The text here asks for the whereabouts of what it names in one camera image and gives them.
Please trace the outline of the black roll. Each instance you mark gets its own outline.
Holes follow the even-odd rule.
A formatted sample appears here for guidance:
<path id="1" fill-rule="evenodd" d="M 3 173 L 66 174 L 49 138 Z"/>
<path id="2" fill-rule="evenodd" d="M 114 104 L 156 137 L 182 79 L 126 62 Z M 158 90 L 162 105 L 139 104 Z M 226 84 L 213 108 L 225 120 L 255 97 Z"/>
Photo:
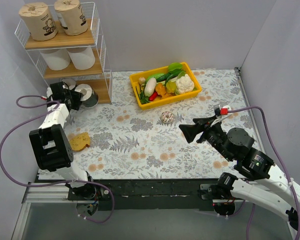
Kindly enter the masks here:
<path id="1" fill-rule="evenodd" d="M 63 78 L 61 81 L 63 82 L 63 88 L 70 91 L 74 90 L 77 86 L 76 81 L 72 78 Z"/>
<path id="2" fill-rule="evenodd" d="M 88 84 L 79 84 L 74 91 L 81 93 L 80 100 L 86 108 L 92 108 L 99 102 L 98 94 Z"/>

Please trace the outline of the white toilet paper roll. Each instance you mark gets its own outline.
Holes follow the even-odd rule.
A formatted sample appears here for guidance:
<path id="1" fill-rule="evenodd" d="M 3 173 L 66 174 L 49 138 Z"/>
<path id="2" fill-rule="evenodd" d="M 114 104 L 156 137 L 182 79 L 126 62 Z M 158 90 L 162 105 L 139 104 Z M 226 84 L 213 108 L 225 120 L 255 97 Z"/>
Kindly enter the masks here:
<path id="1" fill-rule="evenodd" d="M 40 54 L 47 66 L 53 71 L 61 71 L 67 68 L 71 62 L 71 58 L 65 48 L 45 49 L 41 50 Z"/>
<path id="2" fill-rule="evenodd" d="M 90 46 L 67 48 L 66 50 L 74 67 L 78 70 L 90 69 L 95 64 L 96 58 Z"/>

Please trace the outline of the brown paper roll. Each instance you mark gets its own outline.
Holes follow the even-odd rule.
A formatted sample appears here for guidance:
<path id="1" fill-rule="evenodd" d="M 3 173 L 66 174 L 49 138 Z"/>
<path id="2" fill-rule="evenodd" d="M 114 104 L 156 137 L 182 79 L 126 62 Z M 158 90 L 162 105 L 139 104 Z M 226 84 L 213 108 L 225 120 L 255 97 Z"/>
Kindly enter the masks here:
<path id="1" fill-rule="evenodd" d="M 57 0 L 54 3 L 59 23 L 68 36 L 77 36 L 88 30 L 88 23 L 79 0 Z"/>
<path id="2" fill-rule="evenodd" d="M 34 41 L 48 41 L 57 35 L 58 29 L 46 3 L 25 4 L 20 8 L 18 14 Z"/>

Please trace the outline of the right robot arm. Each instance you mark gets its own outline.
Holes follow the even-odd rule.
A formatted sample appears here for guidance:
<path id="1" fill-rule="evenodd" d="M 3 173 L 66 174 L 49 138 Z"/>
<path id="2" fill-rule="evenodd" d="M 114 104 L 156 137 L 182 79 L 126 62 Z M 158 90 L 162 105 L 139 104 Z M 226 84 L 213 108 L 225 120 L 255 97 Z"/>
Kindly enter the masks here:
<path id="1" fill-rule="evenodd" d="M 217 195 L 230 196 L 263 207 L 289 222 L 295 230 L 300 225 L 300 185 L 288 179 L 274 161 L 253 147 L 255 140 L 242 128 L 223 131 L 217 117 L 195 118 L 193 124 L 181 124 L 186 141 L 207 141 L 227 161 L 235 162 L 234 169 L 249 181 L 257 182 L 268 190 L 253 186 L 237 176 L 224 172 L 216 184 Z"/>

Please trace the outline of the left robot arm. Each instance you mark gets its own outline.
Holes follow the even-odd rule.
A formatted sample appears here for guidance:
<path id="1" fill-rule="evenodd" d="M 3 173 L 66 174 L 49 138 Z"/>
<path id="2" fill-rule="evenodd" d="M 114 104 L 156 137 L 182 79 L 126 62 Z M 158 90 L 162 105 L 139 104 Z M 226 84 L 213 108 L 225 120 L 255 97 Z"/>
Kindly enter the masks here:
<path id="1" fill-rule="evenodd" d="M 30 143 L 38 167 L 56 173 L 64 180 L 72 193 L 93 199 L 97 188 L 92 177 L 74 162 L 74 151 L 64 132 L 64 125 L 71 110 L 78 110 L 82 94 L 70 89 L 64 82 L 53 83 L 47 89 L 47 111 L 43 123 L 29 133 Z"/>

